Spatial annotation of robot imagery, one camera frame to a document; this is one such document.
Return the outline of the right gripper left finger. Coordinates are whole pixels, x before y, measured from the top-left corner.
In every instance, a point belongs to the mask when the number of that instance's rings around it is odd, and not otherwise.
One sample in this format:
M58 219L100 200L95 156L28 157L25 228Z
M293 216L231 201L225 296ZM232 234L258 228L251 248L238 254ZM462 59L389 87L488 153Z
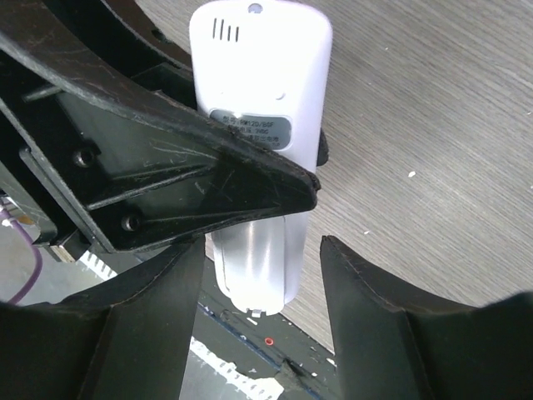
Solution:
M2 398L178 398L204 258L198 238L59 303L3 303Z

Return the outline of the white battery cover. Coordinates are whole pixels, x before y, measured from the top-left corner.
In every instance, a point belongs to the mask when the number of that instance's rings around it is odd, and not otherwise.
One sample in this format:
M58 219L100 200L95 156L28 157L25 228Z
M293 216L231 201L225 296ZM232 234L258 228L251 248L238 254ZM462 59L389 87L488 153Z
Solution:
M218 287L258 318L285 305L285 218L240 223L211 234Z

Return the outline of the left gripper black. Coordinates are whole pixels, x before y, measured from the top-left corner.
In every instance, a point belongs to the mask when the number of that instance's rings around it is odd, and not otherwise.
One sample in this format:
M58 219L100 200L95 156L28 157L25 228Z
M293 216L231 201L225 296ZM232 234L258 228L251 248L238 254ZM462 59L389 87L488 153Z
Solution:
M316 206L316 176L202 116L134 1L1 4L1 190L61 262Z

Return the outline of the white remote control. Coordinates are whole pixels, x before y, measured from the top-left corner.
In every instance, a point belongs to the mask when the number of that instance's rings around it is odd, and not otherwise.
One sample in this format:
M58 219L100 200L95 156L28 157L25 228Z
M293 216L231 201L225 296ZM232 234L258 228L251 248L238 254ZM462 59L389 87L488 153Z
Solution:
M295 1L211 1L189 22L198 109L316 170L333 30ZM309 215L285 218L285 305L299 288Z

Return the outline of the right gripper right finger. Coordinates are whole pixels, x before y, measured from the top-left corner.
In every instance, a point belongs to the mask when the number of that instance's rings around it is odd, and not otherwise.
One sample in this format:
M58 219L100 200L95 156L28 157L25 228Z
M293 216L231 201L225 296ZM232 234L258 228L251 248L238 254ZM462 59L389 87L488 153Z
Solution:
M529 399L532 295L436 296L325 236L321 271L345 399Z

